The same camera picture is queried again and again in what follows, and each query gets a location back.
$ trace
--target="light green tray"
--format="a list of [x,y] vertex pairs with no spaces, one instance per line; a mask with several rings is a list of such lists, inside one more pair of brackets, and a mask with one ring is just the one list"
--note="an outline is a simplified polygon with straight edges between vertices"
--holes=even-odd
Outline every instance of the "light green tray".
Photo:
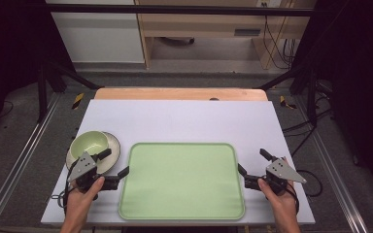
[[238,219],[244,199],[229,144],[140,143],[119,202],[125,219]]

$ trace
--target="black cable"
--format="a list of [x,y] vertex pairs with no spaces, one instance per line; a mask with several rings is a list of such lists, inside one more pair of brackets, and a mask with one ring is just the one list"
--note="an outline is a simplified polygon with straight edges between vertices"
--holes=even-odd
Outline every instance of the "black cable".
[[10,109],[5,113],[5,114],[1,115],[0,118],[6,116],[6,115],[7,115],[8,113],[10,113],[10,112],[12,111],[12,109],[14,108],[14,103],[12,103],[11,101],[7,101],[7,100],[5,100],[4,103],[9,103],[9,104],[11,105],[11,108],[10,108]]
[[314,177],[316,179],[316,181],[318,182],[319,186],[320,186],[320,189],[318,192],[316,193],[307,193],[305,192],[305,195],[309,196],[309,197],[318,197],[322,194],[322,191],[323,191],[323,185],[322,185],[322,182],[321,180],[312,172],[310,171],[307,171],[307,170],[296,170],[297,173],[307,173],[309,175],[311,175],[312,177]]
[[285,188],[285,191],[287,193],[289,193],[293,197],[293,199],[295,199],[295,209],[296,209],[296,213],[298,214],[298,212],[299,212],[298,195],[296,194],[295,188],[293,188],[293,186],[291,184],[289,184],[289,183],[288,183],[288,185],[292,188],[293,192],[290,191],[287,187]]
[[302,145],[304,145],[304,143],[307,141],[307,139],[311,136],[311,134],[314,132],[314,130],[316,128],[317,128],[317,126],[314,126],[314,128],[311,129],[310,133],[302,140],[302,142],[298,145],[298,147],[290,155],[291,157],[293,157],[296,154],[296,152],[302,147]]
[[78,159],[75,160],[75,162],[73,162],[71,164],[71,167],[69,168],[69,171],[68,171],[68,175],[66,176],[66,182],[65,182],[65,189],[64,189],[64,194],[62,196],[62,208],[63,208],[63,212],[64,214],[66,215],[66,209],[67,209],[67,205],[68,205],[68,196],[69,196],[69,192],[71,192],[72,190],[74,190],[74,188],[72,188],[71,190],[69,190],[69,182],[68,182],[68,178],[69,176],[71,176],[71,173],[72,173],[72,169],[74,169],[75,165],[77,165],[78,163]]
[[272,63],[274,63],[275,67],[279,68],[279,69],[287,69],[287,68],[283,68],[283,67],[279,67],[277,65],[277,63],[275,63],[275,60],[274,60],[274,57],[272,56],[272,53],[269,51],[268,47],[266,46],[266,42],[265,42],[265,31],[266,31],[266,26],[267,26],[267,21],[266,21],[266,17],[265,17],[265,24],[264,24],[264,30],[263,30],[263,37],[262,37],[262,42],[265,46],[265,49],[266,51],[268,52],[269,54],[269,57],[271,58],[272,60]]
[[[283,27],[284,27],[284,21],[285,19],[283,20],[283,23],[281,24],[281,28],[280,28],[280,31],[278,32],[278,35],[280,35],[281,31],[283,30]],[[268,26],[268,17],[265,16],[265,27],[266,29],[268,30],[268,33],[269,33],[269,36],[271,37],[271,40],[272,42],[274,43],[274,48],[277,49],[277,53],[278,55],[280,56],[280,58],[285,62],[285,60],[283,59],[283,56],[281,55],[280,53],[280,50],[278,49],[278,45],[277,45],[277,42],[275,41],[274,37],[272,36],[272,33],[271,31],[269,30],[269,26]]]
[[63,195],[65,195],[65,191],[61,191],[59,194],[54,194],[51,196],[51,199],[55,199],[57,200],[57,204],[60,208],[63,208],[63,205],[62,203],[60,202],[60,200],[63,199]]
[[308,131],[305,131],[303,133],[299,133],[299,134],[288,134],[288,135],[284,135],[284,137],[296,137],[296,136],[301,136],[301,135],[305,135],[306,133],[309,133],[311,130],[308,130]]
[[318,98],[318,99],[316,100],[315,104],[317,105],[318,102],[320,102],[320,101],[323,100],[323,99],[328,100],[328,97],[326,97],[326,96],[322,96],[322,97]]
[[291,64],[292,64],[293,59],[295,58],[294,51],[295,51],[295,39],[292,39],[292,44],[290,47],[290,54],[289,54],[291,57]]
[[283,46],[283,57],[284,57],[284,60],[288,63],[288,65],[290,65],[290,63],[292,63],[292,60],[293,60],[293,56],[292,56],[293,45],[289,46],[289,55],[286,55],[287,42],[288,42],[288,39],[285,39],[284,46]]
[[[317,119],[320,119],[320,118],[323,117],[324,115],[328,114],[330,111],[332,111],[332,109],[327,109],[327,110],[323,111],[322,113],[317,114]],[[299,123],[299,124],[296,124],[296,125],[294,125],[294,126],[292,126],[292,127],[289,127],[289,128],[285,128],[285,129],[283,129],[283,132],[284,132],[284,133],[288,133],[289,131],[292,131],[292,130],[295,130],[295,129],[302,128],[304,125],[306,125],[306,124],[308,124],[308,123],[310,123],[310,122],[311,122],[310,119],[309,119],[309,120],[306,120],[306,121],[304,121],[304,122],[302,122],[302,123]]]
[[296,191],[295,191],[295,188],[293,188],[293,186],[291,184],[288,183],[288,185],[292,188],[293,192],[291,190],[289,190],[286,186],[282,186],[280,185],[279,183],[276,183],[272,180],[269,180],[269,182],[273,183],[274,185],[277,185],[279,186],[280,188],[282,188],[285,192],[289,193],[289,195],[291,195],[293,197],[293,199],[295,200],[295,209],[296,209],[296,213],[298,214],[299,212],[299,200],[298,200],[298,196],[296,195]]

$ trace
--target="human hand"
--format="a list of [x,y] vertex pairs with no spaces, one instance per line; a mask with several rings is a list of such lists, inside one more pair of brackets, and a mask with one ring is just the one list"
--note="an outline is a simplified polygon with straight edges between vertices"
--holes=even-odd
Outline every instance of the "human hand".
[[66,216],[60,230],[61,233],[81,232],[86,223],[90,204],[95,195],[101,190],[104,181],[104,177],[98,178],[86,193],[81,193],[76,188],[69,193]]
[[[285,191],[282,195],[277,196],[263,179],[258,179],[258,185],[271,203],[279,232],[300,232],[296,220],[295,199],[292,195]],[[293,181],[288,181],[287,188],[292,190]]]

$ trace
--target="white table surface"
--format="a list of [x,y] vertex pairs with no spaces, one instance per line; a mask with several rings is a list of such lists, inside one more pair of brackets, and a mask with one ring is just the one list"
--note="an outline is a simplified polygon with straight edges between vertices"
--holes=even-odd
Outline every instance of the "white table surface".
[[[235,148],[238,162],[250,175],[265,175],[270,164],[259,154],[266,149],[277,157],[293,162],[274,107],[269,101],[189,101],[189,100],[91,100],[77,135],[99,130],[116,136],[120,142],[120,157],[105,175],[116,175],[127,166],[129,150],[141,142],[228,143]],[[53,194],[64,186],[67,168],[64,166]],[[245,213],[237,220],[126,220],[120,217],[119,199],[124,180],[118,190],[101,191],[92,203],[87,223],[114,226],[170,225],[251,225],[273,223],[268,200],[262,192],[241,186]],[[297,215],[300,224],[315,223],[305,192],[295,183],[300,202]],[[50,200],[42,223],[60,225],[63,210],[56,200]]]

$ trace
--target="gray floor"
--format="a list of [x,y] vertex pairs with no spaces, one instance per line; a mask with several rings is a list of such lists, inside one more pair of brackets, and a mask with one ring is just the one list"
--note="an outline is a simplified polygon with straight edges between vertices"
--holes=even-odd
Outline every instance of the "gray floor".
[[[124,70],[121,73],[92,70],[92,72],[83,71],[82,75],[106,86],[250,88],[259,86],[284,72],[277,68],[261,70],[257,56],[248,52],[248,48],[251,47],[252,44],[248,40],[196,39],[194,45],[183,45],[182,42],[168,45],[165,41],[157,41],[153,51],[153,68],[149,71],[138,68]],[[64,94],[56,95],[60,100],[55,113],[0,216],[0,232],[43,231],[37,228],[51,230],[51,227],[40,223],[46,200],[57,181],[65,161],[66,151],[84,116],[85,107],[94,95],[93,90],[88,90],[70,79],[66,81],[69,84],[68,89]],[[269,100],[274,103],[283,128],[304,121],[299,108],[291,109],[280,105],[281,95],[286,97],[289,104],[298,104],[288,94],[287,84],[280,84],[267,92]],[[75,97],[81,92],[85,94],[83,102],[77,110],[72,110]],[[37,96],[37,86],[32,84],[12,92],[7,97],[14,107],[7,115],[0,117],[0,188],[36,126]],[[329,108],[326,100],[320,101],[318,105],[320,107],[318,112]],[[3,114],[10,108],[11,104],[7,103],[2,111]],[[303,133],[306,130],[307,128],[304,127],[286,134],[290,151],[295,150],[305,134],[289,135]],[[370,172],[364,167],[354,165],[345,139],[330,115],[320,119],[317,131],[369,232],[373,232],[373,178]],[[314,172],[323,184],[322,195],[310,198],[317,223],[304,225],[302,230],[352,232],[318,154],[316,144],[309,139],[293,158],[297,169]],[[317,184],[310,183],[305,188],[307,191],[314,192],[317,190]],[[269,232],[267,226],[252,226],[251,231]]]

